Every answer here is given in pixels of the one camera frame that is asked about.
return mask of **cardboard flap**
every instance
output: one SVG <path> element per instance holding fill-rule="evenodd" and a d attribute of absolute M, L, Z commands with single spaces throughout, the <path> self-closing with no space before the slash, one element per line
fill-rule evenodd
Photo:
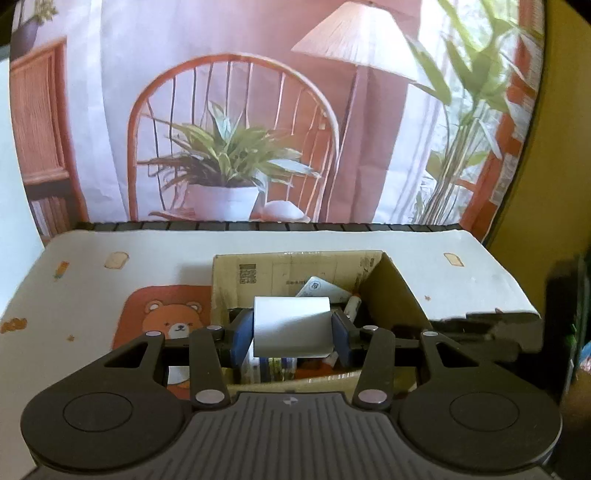
<path fill-rule="evenodd" d="M 417 299 L 386 254 L 359 292 L 376 325 L 387 329 L 395 325 L 431 328 Z"/>

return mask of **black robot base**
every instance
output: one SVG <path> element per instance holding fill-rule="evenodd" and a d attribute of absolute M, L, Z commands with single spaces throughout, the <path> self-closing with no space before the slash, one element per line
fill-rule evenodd
<path fill-rule="evenodd" d="M 252 311 L 226 328 L 148 332 L 34 397 L 21 419 L 38 467 L 27 480 L 549 480 L 562 428 L 544 392 L 435 331 L 400 339 L 332 317 L 341 361 L 363 366 L 342 393 L 240 393 Z M 164 385 L 190 366 L 191 400 Z M 396 365 L 420 385 L 395 389 Z"/>

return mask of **open cardboard box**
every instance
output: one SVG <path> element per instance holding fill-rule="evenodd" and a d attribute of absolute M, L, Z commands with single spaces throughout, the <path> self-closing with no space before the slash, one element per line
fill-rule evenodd
<path fill-rule="evenodd" d="M 312 276 L 358 292 L 375 325 L 430 328 L 402 275 L 390 257 L 378 250 L 217 255 L 213 260 L 211 323 L 227 325 L 228 310 L 250 308 L 256 296 L 295 296 Z M 399 369 L 396 380 L 410 387 L 413 374 Z M 358 378 L 356 374 L 334 375 L 228 388 L 231 394 L 245 390 L 344 391 L 350 398 Z"/>

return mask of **logo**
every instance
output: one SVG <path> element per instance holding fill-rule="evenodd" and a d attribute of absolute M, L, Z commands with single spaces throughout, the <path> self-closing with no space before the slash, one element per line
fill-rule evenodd
<path fill-rule="evenodd" d="M 288 407 L 291 407 L 292 405 L 295 405 L 297 403 L 297 398 L 294 398 L 294 397 L 285 398 L 283 400 L 283 403 L 285 405 L 287 405 Z"/>

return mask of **yellow wall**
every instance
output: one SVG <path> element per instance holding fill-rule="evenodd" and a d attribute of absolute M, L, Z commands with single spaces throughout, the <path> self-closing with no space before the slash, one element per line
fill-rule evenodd
<path fill-rule="evenodd" d="M 591 25 L 548 0 L 545 78 L 530 141 L 488 243 L 534 306 L 552 265 L 591 243 Z"/>

